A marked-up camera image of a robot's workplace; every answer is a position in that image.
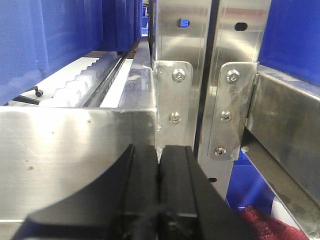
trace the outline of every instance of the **blue panel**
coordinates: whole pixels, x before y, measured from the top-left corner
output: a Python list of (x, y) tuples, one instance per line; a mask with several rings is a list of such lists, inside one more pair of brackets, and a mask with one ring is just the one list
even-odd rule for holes
[(320, 85), (320, 1), (273, 0), (262, 65)]
[(100, 50), (129, 51), (140, 40), (142, 0), (102, 0), (102, 16)]
[(147, 16), (147, 7), (146, 6), (144, 6), (143, 8), (142, 8), (142, 17), (146, 17)]
[(231, 209), (240, 212), (246, 206), (252, 205), (270, 214), (274, 197), (260, 173), (241, 151), (239, 160), (234, 162), (226, 195)]
[(96, 49), (101, 0), (0, 1), (0, 104)]
[(149, 31), (149, 18), (147, 16), (142, 17), (142, 28), (141, 33), (142, 34), (148, 34)]

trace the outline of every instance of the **metal plate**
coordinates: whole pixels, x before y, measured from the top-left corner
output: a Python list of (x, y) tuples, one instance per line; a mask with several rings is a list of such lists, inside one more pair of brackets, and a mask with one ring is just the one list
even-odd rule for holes
[(81, 189), (128, 144), (154, 145), (155, 120), (153, 109), (0, 107), (2, 239), (15, 230), (4, 225)]
[[(203, 76), (212, 0), (153, 0), (151, 9), (154, 42), (151, 40), (155, 61), (184, 61), (193, 67), (193, 77), (188, 96), (188, 112), (183, 139), (184, 146), (194, 145), (200, 87)], [(179, 28), (179, 19), (188, 19), (187, 28)]]
[[(257, 68), (256, 62), (229, 62), (221, 68), (209, 143), (212, 160), (238, 160)], [(226, 152), (220, 154), (219, 148)]]
[[(174, 80), (175, 74), (179, 74), (178, 70), (184, 73), (181, 73), (181, 77), (184, 78), (181, 82)], [(155, 74), (158, 81), (156, 146), (160, 151), (165, 145), (184, 145), (185, 143), (188, 135), (186, 128), (190, 111), (189, 97), (193, 67), (190, 63), (183, 61), (156, 61)]]
[(243, 148), (281, 203), (310, 240), (320, 239), (320, 207), (281, 167), (276, 159), (245, 132)]
[[(198, 126), (199, 135), (196, 137), (199, 138), (198, 161), (208, 177), (217, 178), (214, 186), (223, 198), (227, 193), (233, 164), (211, 160), (209, 155), (210, 144), (215, 137), (212, 136), (211, 129), (216, 124), (213, 119), (220, 69), (228, 62), (257, 61), (270, 3), (271, 0), (219, 1), (215, 37), (211, 43), (213, 50), (209, 77), (207, 87), (201, 93), (205, 96), (205, 100), (200, 103), (201, 108), (204, 108), (199, 113), (200, 116), (203, 115), (202, 125)], [(247, 29), (236, 31), (237, 23), (246, 23)]]
[(320, 88), (260, 69), (247, 128), (320, 204)]

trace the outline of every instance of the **white surface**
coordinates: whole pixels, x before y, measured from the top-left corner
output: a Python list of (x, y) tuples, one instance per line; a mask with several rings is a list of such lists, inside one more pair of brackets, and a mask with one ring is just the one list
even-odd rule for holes
[(43, 98), (51, 98), (56, 89), (63, 88), (67, 81), (74, 80), (76, 75), (80, 74), (83, 69), (86, 69), (87, 66), (97, 60), (98, 58), (96, 57), (81, 57), (39, 82), (37, 86), (43, 90)]
[(106, 94), (100, 108), (117, 108), (124, 90), (133, 59), (126, 59), (113, 84)]
[(39, 107), (46, 107), (46, 108), (71, 107), (71, 103), (66, 98), (64, 99), (49, 98), (49, 99), (41, 100), (39, 103)]
[(295, 227), (297, 229), (299, 228), (277, 197), (274, 197), (274, 200), (272, 202), (271, 216), (292, 227)]

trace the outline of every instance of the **metal bracket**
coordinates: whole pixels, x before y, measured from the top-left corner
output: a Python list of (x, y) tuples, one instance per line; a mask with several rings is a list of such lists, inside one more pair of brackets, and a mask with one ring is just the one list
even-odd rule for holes
[(184, 145), (188, 123), (193, 67), (185, 61), (155, 61), (158, 122), (156, 146)]
[(257, 69), (257, 62), (228, 62), (220, 69), (208, 149), (212, 160), (238, 159)]

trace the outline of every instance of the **oval slot hole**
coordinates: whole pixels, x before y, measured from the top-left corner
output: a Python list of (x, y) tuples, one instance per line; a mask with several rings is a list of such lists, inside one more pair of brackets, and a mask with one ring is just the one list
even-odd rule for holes
[(234, 29), (236, 31), (245, 31), (248, 28), (248, 24), (246, 24), (245, 22), (238, 22), (234, 25)]
[(208, 180), (210, 183), (215, 183), (217, 181), (215, 177), (209, 177)]

